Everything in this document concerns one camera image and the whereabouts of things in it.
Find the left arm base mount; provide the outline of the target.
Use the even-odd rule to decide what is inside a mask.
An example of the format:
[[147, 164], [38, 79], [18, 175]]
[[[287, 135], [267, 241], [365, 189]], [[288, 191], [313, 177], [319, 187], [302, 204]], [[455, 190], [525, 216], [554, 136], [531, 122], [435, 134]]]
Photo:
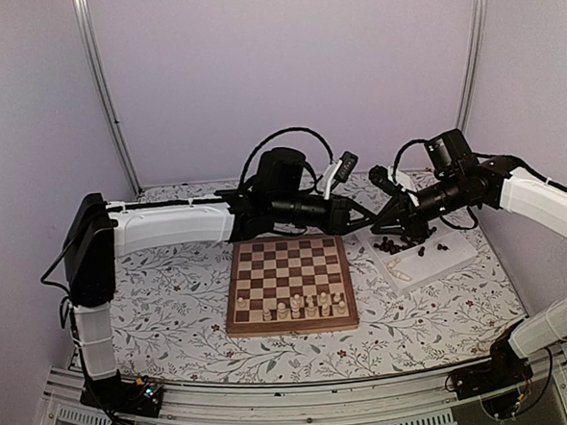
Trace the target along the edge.
[[87, 378], [80, 400], [83, 405], [102, 411], [157, 418], [163, 401], [163, 383], [145, 375], [125, 381], [119, 372], [108, 379]]

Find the wooden chess board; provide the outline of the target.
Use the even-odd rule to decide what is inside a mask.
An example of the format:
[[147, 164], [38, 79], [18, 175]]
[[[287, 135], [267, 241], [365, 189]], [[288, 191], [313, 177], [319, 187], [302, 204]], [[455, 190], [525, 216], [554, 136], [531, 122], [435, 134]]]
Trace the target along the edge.
[[[357, 300], [341, 237], [308, 235], [300, 238], [261, 237], [234, 246], [230, 292], [226, 313], [226, 333], [231, 338], [264, 338], [295, 334], [342, 332], [358, 327]], [[319, 303], [318, 295], [328, 293], [328, 301]], [[301, 296], [300, 317], [292, 318], [290, 304], [295, 294]], [[339, 315], [333, 295], [340, 293], [347, 304]], [[317, 315], [307, 318], [306, 296], [312, 295]], [[247, 301], [246, 309], [237, 298]], [[279, 302], [288, 309], [286, 320], [277, 320]], [[321, 313], [330, 304], [330, 315]], [[271, 321], [263, 321], [262, 310], [269, 308]]]

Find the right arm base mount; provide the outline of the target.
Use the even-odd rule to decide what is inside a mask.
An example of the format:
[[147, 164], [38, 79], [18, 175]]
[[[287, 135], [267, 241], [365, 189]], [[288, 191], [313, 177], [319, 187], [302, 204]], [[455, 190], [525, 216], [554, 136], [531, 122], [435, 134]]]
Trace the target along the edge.
[[529, 395], [533, 371], [527, 359], [518, 358], [509, 350], [496, 350], [490, 356], [489, 360], [450, 372], [445, 388], [456, 393], [458, 400], [509, 388], [507, 392], [486, 398], [482, 406], [492, 418], [514, 417]]

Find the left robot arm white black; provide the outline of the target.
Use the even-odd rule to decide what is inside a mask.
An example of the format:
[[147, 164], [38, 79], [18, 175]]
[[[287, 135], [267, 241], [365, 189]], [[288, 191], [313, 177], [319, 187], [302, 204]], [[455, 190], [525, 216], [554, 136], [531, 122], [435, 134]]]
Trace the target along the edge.
[[370, 226], [373, 212], [333, 191], [347, 181], [357, 157], [331, 160], [321, 178], [302, 188], [312, 168], [293, 148], [262, 155], [254, 176], [243, 174], [233, 189], [165, 202], [83, 198], [54, 264], [63, 264], [61, 285], [70, 306], [71, 332], [93, 396], [111, 410], [130, 401], [121, 381], [111, 326], [118, 262], [138, 251], [187, 243], [240, 242], [262, 236], [298, 237], [309, 229], [330, 236]]

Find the white chess rook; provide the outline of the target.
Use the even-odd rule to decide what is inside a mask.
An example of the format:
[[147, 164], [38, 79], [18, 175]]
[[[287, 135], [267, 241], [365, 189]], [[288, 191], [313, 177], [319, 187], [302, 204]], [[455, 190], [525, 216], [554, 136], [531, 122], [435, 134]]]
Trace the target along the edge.
[[347, 304], [345, 301], [341, 300], [337, 305], [336, 305], [336, 311], [339, 315], [345, 314], [347, 310]]

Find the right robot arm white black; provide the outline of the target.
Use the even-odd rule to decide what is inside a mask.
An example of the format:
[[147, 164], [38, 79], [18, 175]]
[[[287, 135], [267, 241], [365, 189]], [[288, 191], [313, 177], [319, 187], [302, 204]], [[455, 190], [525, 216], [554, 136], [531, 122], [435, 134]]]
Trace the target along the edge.
[[[390, 197], [372, 225], [373, 233], [399, 232], [410, 240], [425, 240], [434, 219], [458, 209], [472, 213], [487, 206], [517, 216], [527, 229], [538, 225], [546, 231], [544, 237], [519, 231], [507, 239], [516, 247], [517, 266], [531, 261], [541, 267], [549, 258], [540, 249], [528, 249], [529, 243], [556, 240], [559, 251], [567, 251], [566, 186], [514, 155], [474, 152], [458, 129], [408, 143], [415, 144], [428, 153], [435, 184], [414, 191], [397, 180], [398, 161], [391, 167], [373, 166], [370, 182]], [[567, 340], [567, 296], [503, 332], [490, 347], [493, 360], [485, 364], [483, 380], [491, 388], [503, 388], [519, 373], [520, 361], [563, 340]]]

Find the white chess queen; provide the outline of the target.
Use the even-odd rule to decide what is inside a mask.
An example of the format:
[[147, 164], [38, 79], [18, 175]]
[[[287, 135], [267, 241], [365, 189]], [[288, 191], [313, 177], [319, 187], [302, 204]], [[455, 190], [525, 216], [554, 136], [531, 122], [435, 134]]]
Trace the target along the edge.
[[277, 320], [286, 320], [288, 318], [288, 309], [284, 302], [279, 302], [276, 310]]

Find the white chess bishop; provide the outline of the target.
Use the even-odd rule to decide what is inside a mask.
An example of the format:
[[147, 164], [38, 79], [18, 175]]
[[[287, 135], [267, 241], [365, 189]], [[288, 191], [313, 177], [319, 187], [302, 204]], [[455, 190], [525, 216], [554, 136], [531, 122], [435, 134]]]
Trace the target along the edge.
[[273, 319], [273, 315], [269, 308], [263, 308], [262, 315], [263, 315], [263, 321], [271, 321]]
[[317, 307], [313, 302], [309, 302], [305, 307], [305, 315], [307, 316], [307, 318], [315, 317], [316, 315], [318, 315]]

